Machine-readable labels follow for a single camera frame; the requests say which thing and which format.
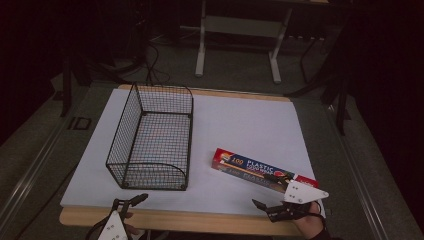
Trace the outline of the person's left hand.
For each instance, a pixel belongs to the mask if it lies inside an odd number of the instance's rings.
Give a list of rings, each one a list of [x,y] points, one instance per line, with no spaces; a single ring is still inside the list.
[[[128,212],[128,213],[125,214],[126,219],[129,219],[132,216],[133,216],[133,214],[131,212]],[[138,236],[141,233],[141,231],[139,229],[137,229],[134,226],[129,225],[129,224],[125,225],[125,229],[126,229],[126,232],[128,234],[133,235],[133,236]]]

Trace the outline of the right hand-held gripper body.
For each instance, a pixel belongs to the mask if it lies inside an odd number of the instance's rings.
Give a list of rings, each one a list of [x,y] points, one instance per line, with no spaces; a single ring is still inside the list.
[[[312,202],[327,198],[329,193],[309,185],[291,181],[280,206],[274,206],[276,213],[267,214],[271,222],[297,220],[309,215]]]

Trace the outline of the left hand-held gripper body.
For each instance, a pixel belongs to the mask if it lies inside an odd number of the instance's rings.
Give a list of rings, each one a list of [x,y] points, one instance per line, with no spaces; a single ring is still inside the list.
[[[106,222],[102,225],[98,240],[129,240],[124,223],[129,205],[126,200],[123,201],[124,206],[121,212],[111,209]]]

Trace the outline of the white paper sheet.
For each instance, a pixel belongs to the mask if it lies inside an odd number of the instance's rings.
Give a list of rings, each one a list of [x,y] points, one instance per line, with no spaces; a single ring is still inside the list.
[[[115,89],[105,106],[71,182],[63,207],[105,207],[114,199],[130,199],[140,192],[122,189],[105,162],[128,92]],[[297,112],[291,102],[194,96],[194,124],[188,188],[151,191],[140,209],[259,215],[254,199],[277,205],[277,191],[215,170],[215,151],[258,160],[301,176],[314,173]]]

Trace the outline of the white metal stand frame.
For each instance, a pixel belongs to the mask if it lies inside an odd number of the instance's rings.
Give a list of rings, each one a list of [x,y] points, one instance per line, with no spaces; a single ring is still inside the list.
[[[274,22],[208,15],[206,13],[206,8],[207,0],[202,0],[200,19],[200,40],[195,67],[195,76],[202,77],[204,74],[206,56],[205,37],[207,32],[233,35],[247,35],[276,39],[276,44],[273,50],[268,52],[268,59],[273,81],[275,84],[280,84],[282,82],[282,77],[280,74],[277,57],[288,28],[289,20],[292,16],[293,9],[288,8],[285,11],[285,13],[283,14],[283,20],[281,22]]]

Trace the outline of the black metal stand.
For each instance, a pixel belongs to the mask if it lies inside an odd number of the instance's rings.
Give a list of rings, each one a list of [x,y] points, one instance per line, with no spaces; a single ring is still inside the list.
[[[323,88],[320,101],[322,104],[332,106],[335,109],[335,126],[342,136],[345,135],[344,120],[347,114],[347,89],[351,80],[351,72],[348,70],[348,64],[345,60],[346,57],[342,53],[342,47],[340,46],[340,34],[338,34],[329,46],[323,64],[312,75],[306,86],[285,93],[286,97],[297,98]]]

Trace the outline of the black wire basket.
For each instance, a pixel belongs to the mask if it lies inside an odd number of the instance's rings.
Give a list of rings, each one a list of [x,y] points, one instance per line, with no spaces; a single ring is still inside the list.
[[[193,120],[188,88],[132,85],[106,160],[118,186],[186,190]]]

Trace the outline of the person's right hand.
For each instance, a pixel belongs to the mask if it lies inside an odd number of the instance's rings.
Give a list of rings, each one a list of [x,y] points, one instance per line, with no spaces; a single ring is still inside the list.
[[[316,202],[312,202],[309,215],[293,221],[306,240],[311,240],[324,230],[324,224],[319,215],[319,205]]]

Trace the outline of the blue red plastic wrap box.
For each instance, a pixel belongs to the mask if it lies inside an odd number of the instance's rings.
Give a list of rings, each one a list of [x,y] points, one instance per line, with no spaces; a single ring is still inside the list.
[[[212,167],[221,172],[271,190],[273,189],[270,186],[271,182],[266,179],[267,174],[275,176],[289,176],[291,180],[298,181],[311,187],[318,187],[318,182],[314,179],[295,174],[221,148],[217,148],[215,151],[212,160]]]

